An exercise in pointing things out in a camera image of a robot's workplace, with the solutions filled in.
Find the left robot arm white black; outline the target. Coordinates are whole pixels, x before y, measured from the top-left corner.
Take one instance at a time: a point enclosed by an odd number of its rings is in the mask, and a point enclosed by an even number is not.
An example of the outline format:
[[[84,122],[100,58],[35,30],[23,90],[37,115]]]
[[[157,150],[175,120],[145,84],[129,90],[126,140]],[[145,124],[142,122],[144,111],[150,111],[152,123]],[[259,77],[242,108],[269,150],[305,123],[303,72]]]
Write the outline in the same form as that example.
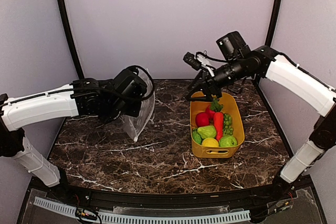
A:
[[[1,95],[1,156],[11,157],[38,177],[63,201],[74,197],[66,174],[37,151],[24,127],[55,118],[97,116],[104,123],[126,114],[138,116],[147,85],[139,78],[117,80],[85,78],[54,90],[9,98]]]

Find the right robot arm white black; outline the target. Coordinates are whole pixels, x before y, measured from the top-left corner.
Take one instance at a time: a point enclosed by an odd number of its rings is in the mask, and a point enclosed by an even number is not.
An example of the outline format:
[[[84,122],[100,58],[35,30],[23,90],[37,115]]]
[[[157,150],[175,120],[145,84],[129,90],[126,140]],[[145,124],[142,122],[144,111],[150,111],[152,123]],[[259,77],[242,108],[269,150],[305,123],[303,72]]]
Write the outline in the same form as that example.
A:
[[[213,97],[221,97],[222,87],[245,77],[258,76],[287,88],[320,115],[308,140],[284,165],[276,182],[268,187],[269,197],[278,200],[287,193],[288,184],[335,146],[335,89],[321,83],[288,56],[268,46],[253,51],[235,49],[233,53],[233,60],[211,70],[201,83],[193,86],[187,100],[212,101]]]

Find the orange toy carrot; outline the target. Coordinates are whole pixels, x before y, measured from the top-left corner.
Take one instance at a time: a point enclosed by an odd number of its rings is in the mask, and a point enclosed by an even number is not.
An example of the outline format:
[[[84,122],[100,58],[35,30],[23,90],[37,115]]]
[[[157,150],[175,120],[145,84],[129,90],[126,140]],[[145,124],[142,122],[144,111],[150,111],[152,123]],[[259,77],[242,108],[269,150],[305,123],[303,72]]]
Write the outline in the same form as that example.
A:
[[[219,141],[223,136],[223,121],[224,115],[222,112],[216,112],[213,117],[214,127],[216,129],[217,135],[216,139]]]

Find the clear dotted zip top bag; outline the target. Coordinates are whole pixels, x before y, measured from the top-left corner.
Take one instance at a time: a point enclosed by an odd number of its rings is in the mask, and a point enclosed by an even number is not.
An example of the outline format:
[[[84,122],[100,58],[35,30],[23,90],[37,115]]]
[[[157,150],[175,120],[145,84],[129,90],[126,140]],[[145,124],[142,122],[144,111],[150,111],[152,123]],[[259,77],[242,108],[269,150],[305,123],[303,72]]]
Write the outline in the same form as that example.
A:
[[[146,97],[150,94],[148,99],[141,102],[139,115],[137,117],[128,115],[123,115],[121,117],[123,121],[123,130],[136,143],[154,112],[155,85],[152,77],[148,73],[148,69],[141,70],[137,66],[132,66],[131,70],[138,72],[139,77],[147,84],[147,92],[144,96]]]

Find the yellow plastic basket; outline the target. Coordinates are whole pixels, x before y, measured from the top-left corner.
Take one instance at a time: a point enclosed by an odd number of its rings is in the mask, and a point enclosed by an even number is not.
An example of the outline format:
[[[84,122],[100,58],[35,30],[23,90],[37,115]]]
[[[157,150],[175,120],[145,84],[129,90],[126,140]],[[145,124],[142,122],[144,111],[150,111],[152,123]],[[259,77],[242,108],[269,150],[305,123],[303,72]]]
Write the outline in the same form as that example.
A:
[[[192,152],[199,158],[230,158],[245,133],[235,99],[228,93],[213,102],[190,103]]]

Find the green toy chayote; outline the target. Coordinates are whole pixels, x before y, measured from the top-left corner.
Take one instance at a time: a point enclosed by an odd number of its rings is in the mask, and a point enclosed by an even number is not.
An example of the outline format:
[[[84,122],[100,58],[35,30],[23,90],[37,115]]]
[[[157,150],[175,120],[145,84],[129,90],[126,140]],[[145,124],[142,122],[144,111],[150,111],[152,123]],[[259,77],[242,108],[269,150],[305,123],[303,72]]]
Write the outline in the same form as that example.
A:
[[[217,135],[216,129],[213,125],[199,127],[197,132],[202,139],[215,138]]]

